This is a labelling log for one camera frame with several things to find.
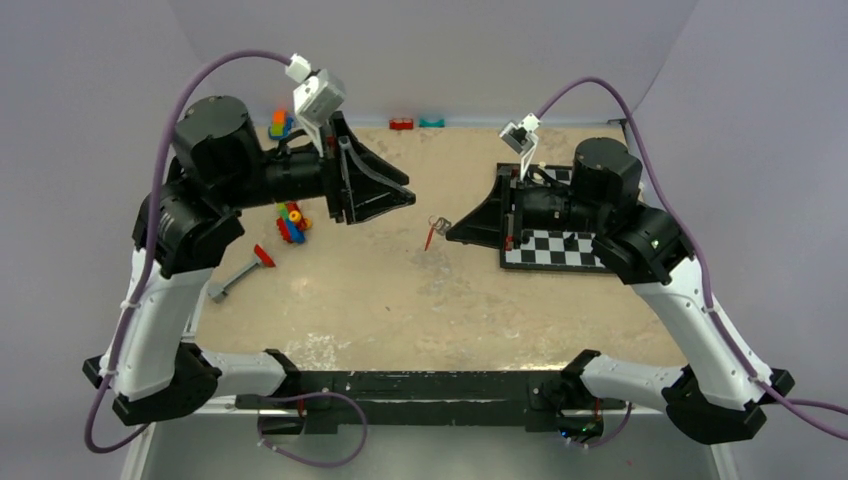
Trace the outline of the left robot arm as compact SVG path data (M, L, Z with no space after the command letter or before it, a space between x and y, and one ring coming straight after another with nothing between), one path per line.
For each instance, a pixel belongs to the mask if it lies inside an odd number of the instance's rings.
M194 413L224 396L292 405L300 371L282 352L211 352L185 338L213 271L244 234L248 208L322 198L337 222L358 224L411 206L400 169L362 145L341 112L316 141L264 149L246 105L212 96L190 106L169 146L175 155L161 190L142 202L133 230L133 313L114 345L83 367L127 426Z

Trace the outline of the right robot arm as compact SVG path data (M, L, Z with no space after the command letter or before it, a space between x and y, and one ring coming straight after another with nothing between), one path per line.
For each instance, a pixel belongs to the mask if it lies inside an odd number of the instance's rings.
M446 233L449 241L493 249L521 243L528 231L588 234L591 252L656 313L686 358L663 368L585 350L561 373L554 396L583 408L615 399L663 412L705 445L753 438L765 404L794 381L747 348L702 281L693 243L668 212L639 197L643 166L614 139L576 148L568 181L540 172L522 180L501 167L489 196Z

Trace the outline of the silver key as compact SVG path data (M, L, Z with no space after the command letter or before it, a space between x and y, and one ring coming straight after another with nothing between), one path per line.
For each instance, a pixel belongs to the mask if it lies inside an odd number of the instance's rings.
M439 217L431 225L434 232L440 236L445 236L452 227L452 222L446 218Z

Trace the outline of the red key tag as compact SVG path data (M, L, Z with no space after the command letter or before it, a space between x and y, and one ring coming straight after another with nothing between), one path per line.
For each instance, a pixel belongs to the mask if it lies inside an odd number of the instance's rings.
M430 225L429 230L428 230L428 234L427 234L427 238L426 238L426 241L425 241L425 245L424 245L424 251L425 252L429 250L429 248L432 244L432 241L433 241L433 237L435 235L436 235L436 227L435 227L435 225Z

